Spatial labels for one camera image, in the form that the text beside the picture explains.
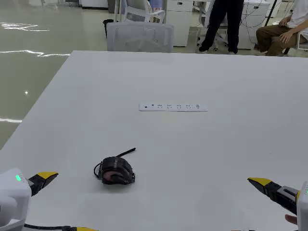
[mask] black shoe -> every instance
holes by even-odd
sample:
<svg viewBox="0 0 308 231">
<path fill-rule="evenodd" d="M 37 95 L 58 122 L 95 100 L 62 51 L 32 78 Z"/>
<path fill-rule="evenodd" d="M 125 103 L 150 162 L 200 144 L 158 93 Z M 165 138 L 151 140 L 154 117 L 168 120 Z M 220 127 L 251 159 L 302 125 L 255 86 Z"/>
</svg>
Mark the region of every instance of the black shoe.
<svg viewBox="0 0 308 231">
<path fill-rule="evenodd" d="M 203 53 L 203 54 L 206 54 L 208 53 L 208 50 L 206 50 L 204 47 L 199 47 L 199 53 Z"/>
</svg>

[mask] person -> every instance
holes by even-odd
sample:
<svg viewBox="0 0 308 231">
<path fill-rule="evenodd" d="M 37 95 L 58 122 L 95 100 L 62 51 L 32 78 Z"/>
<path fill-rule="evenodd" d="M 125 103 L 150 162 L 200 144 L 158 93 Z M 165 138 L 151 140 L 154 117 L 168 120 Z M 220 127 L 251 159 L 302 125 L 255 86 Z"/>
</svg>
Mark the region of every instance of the person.
<svg viewBox="0 0 308 231">
<path fill-rule="evenodd" d="M 297 34 L 302 31 L 299 43 L 308 41 L 308 0 L 297 0 L 293 13 L 278 25 L 265 26 L 257 30 L 257 49 L 267 51 L 267 56 L 278 56 L 286 48 L 295 46 Z"/>
<path fill-rule="evenodd" d="M 228 51 L 237 53 L 239 43 L 239 28 L 241 23 L 244 0 L 214 0 L 208 30 L 199 52 L 207 53 L 214 43 L 215 35 L 222 20 L 227 14 L 228 19 Z"/>
</svg>

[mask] robotic arm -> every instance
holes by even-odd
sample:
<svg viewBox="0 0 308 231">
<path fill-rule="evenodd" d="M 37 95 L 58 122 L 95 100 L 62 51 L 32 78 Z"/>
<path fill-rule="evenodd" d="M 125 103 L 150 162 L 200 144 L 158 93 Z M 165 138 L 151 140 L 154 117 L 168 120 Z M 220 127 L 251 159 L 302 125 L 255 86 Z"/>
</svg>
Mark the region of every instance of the robotic arm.
<svg viewBox="0 0 308 231">
<path fill-rule="evenodd" d="M 300 191 L 265 178 L 248 178 L 248 181 L 271 200 L 297 215 L 298 231 L 308 231 L 307 181 Z"/>
<path fill-rule="evenodd" d="M 40 172 L 27 180 L 17 168 L 0 174 L 0 231 L 95 231 L 84 227 L 25 224 L 31 196 L 45 188 L 57 175 L 56 172 Z"/>
</svg>

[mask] power strip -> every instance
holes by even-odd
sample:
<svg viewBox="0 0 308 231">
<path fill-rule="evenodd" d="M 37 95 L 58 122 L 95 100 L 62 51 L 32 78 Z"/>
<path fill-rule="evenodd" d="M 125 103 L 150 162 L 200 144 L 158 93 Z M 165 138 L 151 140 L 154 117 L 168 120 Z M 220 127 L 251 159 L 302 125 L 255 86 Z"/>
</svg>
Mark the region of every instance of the power strip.
<svg viewBox="0 0 308 231">
<path fill-rule="evenodd" d="M 139 111 L 207 112 L 202 103 L 140 103 Z"/>
</svg>

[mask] tape measure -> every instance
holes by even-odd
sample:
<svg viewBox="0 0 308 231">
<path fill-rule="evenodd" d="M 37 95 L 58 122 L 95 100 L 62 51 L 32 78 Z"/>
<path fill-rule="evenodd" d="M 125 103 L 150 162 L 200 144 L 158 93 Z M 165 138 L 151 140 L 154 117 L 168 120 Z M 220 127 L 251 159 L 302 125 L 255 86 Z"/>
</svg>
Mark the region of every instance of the tape measure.
<svg viewBox="0 0 308 231">
<path fill-rule="evenodd" d="M 94 175 L 102 181 L 103 184 L 131 184 L 135 182 L 135 173 L 130 164 L 122 158 L 122 156 L 135 151 L 132 148 L 117 156 L 105 158 L 98 163 L 94 168 Z"/>
</svg>

